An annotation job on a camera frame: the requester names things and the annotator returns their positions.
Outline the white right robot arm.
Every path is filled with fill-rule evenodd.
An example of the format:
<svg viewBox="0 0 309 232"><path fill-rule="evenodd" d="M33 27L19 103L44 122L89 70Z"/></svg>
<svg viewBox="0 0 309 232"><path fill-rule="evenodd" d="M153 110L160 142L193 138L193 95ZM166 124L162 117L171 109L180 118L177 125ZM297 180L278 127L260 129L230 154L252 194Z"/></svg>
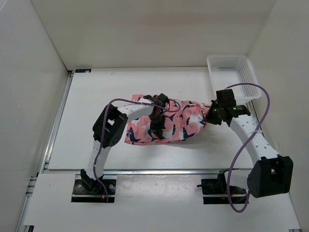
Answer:
<svg viewBox="0 0 309 232"><path fill-rule="evenodd" d="M240 138L253 163L250 172L220 171L217 176L220 192L228 193L238 187L248 190L255 198L261 198L290 191L294 165L292 159L281 156L257 131L254 118L246 106L220 107L217 101L212 101L205 120L213 125L225 122Z"/></svg>

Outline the pink shark print shorts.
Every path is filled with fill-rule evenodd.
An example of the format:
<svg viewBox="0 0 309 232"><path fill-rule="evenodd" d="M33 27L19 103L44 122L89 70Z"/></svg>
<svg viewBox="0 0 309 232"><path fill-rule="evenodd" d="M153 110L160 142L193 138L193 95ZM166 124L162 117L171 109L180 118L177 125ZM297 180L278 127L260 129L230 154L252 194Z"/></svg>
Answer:
<svg viewBox="0 0 309 232"><path fill-rule="evenodd" d="M165 113L161 138L151 130L149 116L143 116L128 123L124 142L131 145L166 144L185 141L201 133L210 105L189 100L177 102L181 105L179 111Z"/></svg>

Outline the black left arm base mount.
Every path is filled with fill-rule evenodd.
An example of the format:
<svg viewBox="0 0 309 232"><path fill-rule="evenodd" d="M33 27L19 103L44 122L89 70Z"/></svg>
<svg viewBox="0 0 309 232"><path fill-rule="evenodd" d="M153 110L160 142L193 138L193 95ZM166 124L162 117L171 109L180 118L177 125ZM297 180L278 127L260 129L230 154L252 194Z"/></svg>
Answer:
<svg viewBox="0 0 309 232"><path fill-rule="evenodd" d="M74 185L72 188L71 202L73 203L114 203L116 192L116 177L107 179L100 178L91 181L90 186L80 177L75 176Z"/></svg>

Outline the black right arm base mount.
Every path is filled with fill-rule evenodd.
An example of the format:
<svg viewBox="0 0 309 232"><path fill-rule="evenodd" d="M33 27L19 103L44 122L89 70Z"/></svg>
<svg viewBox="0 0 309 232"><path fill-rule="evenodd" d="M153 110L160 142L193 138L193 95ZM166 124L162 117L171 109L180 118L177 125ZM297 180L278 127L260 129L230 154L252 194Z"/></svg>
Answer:
<svg viewBox="0 0 309 232"><path fill-rule="evenodd" d="M205 176L201 179L197 188L202 190L203 204L229 204L225 172L220 171L217 175ZM230 186L230 195L233 204L245 204L247 190Z"/></svg>

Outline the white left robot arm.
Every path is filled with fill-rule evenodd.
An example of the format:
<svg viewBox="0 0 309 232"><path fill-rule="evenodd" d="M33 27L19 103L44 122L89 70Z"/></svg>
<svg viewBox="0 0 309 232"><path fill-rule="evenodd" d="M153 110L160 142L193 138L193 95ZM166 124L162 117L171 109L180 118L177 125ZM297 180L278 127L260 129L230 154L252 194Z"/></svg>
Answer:
<svg viewBox="0 0 309 232"><path fill-rule="evenodd" d="M81 170L82 184L87 191L92 194L107 192L102 183L104 165L110 149L120 141L127 123L148 116L151 132L157 138L163 138L164 113L168 103L165 95L158 98L147 95L139 101L114 99L104 108L93 126L94 148L89 163Z"/></svg>

